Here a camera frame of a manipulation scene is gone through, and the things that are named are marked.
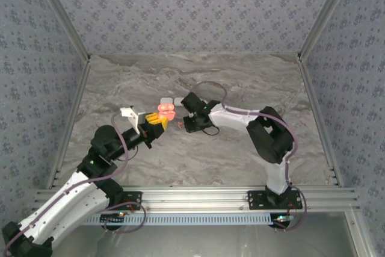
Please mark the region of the pink earbud charging case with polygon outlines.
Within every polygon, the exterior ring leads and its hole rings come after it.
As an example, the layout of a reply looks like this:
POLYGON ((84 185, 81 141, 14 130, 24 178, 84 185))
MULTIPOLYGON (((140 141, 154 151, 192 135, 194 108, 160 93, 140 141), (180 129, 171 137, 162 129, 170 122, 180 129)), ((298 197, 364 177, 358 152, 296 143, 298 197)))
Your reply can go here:
POLYGON ((158 105, 158 118, 167 119, 172 121, 175 118, 176 112, 174 111, 174 104, 159 104, 158 105))

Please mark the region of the grey metal panel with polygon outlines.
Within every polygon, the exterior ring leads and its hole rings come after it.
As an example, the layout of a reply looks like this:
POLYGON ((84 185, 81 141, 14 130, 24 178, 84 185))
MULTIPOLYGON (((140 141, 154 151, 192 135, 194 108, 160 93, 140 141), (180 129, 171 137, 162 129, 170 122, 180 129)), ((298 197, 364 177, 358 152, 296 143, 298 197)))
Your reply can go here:
POLYGON ((269 226, 144 226, 106 234, 73 231, 52 257, 357 257, 345 216, 312 213, 290 232, 269 226))

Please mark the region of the aluminium table side rail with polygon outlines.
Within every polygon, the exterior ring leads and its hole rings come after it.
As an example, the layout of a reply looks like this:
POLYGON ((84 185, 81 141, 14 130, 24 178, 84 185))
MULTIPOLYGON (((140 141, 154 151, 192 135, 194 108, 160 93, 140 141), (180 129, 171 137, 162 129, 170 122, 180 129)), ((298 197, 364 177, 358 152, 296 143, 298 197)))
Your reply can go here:
POLYGON ((333 183, 337 185, 338 187, 344 187, 344 181, 342 174, 339 169, 339 164, 337 161, 337 158, 335 156, 333 146, 331 144, 330 137, 328 135, 327 127, 324 122, 324 118, 322 117, 321 108, 319 106, 318 100, 316 98, 316 93, 314 91, 310 75, 308 73, 306 65, 301 61, 301 59, 298 59, 298 66, 300 69, 301 77, 304 82, 304 86, 310 101, 310 106, 313 111, 313 116, 315 119, 316 127, 318 130, 319 138, 325 153, 325 157, 327 160, 327 163, 331 170, 334 172, 334 181, 333 183))
POLYGON ((81 73, 81 78, 76 89, 75 98, 73 100, 71 109, 69 111, 69 116, 67 118, 66 125, 64 127, 64 133, 61 137, 58 150, 54 159, 54 163, 50 170, 50 174, 48 177, 48 182, 46 184, 46 189, 50 190, 53 188, 55 183, 55 178, 57 173, 61 170, 64 158, 66 156, 66 151, 69 145, 70 137, 72 134, 73 126, 75 124, 76 115, 81 103, 82 95, 84 93, 85 85, 87 83, 88 74, 90 71, 90 58, 88 58, 85 62, 85 66, 81 73))

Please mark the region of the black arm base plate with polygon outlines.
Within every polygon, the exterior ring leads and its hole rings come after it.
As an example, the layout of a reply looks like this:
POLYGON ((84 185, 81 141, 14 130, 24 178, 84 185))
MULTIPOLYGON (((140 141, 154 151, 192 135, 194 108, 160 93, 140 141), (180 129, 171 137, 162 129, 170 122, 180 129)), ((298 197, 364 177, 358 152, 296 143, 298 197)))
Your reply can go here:
POLYGON ((140 211, 141 208, 136 203, 141 203, 142 201, 142 192, 140 191, 124 191, 121 194, 118 204, 130 202, 130 204, 121 205, 118 210, 124 211, 140 211))
POLYGON ((298 191, 285 191, 277 195, 268 190, 253 190, 247 192, 246 200, 250 210, 286 210, 289 208, 302 209, 303 203, 298 191))

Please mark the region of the wide aluminium mounting rail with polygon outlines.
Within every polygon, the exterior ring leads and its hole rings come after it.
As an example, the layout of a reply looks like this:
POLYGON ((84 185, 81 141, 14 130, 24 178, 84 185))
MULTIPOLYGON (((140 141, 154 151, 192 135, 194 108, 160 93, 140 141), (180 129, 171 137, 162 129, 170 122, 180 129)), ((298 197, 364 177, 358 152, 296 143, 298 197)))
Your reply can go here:
MULTIPOLYGON (((257 186, 192 187, 192 186, 127 186, 125 191, 142 192, 141 204, 149 213, 234 213, 247 212, 247 192, 262 190, 257 186)), ((307 204, 291 212, 359 211, 357 194, 352 188, 331 185, 303 185, 307 204)))

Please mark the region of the black controller board bracket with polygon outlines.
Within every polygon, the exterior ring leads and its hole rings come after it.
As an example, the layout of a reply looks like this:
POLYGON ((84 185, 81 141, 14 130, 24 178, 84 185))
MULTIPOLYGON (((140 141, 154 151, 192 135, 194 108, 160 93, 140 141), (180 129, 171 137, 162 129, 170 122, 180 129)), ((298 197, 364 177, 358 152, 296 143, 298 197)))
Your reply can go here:
POLYGON ((108 231, 116 231, 122 227, 124 222, 124 215, 113 213, 113 214, 102 214, 99 217, 99 221, 102 227, 108 231))
POLYGON ((271 221, 273 222, 270 227, 274 229, 286 229, 290 222, 294 219, 293 215, 284 213, 272 213, 270 214, 271 221))

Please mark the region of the short aluminium frame post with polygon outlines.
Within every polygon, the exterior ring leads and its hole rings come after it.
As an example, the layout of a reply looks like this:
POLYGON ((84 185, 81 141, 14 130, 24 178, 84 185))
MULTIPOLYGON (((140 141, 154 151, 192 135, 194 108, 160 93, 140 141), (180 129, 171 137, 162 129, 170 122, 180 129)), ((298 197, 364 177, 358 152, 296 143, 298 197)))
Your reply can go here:
POLYGON ((345 213, 345 217, 357 256, 377 257, 363 214, 357 211, 349 211, 345 213))

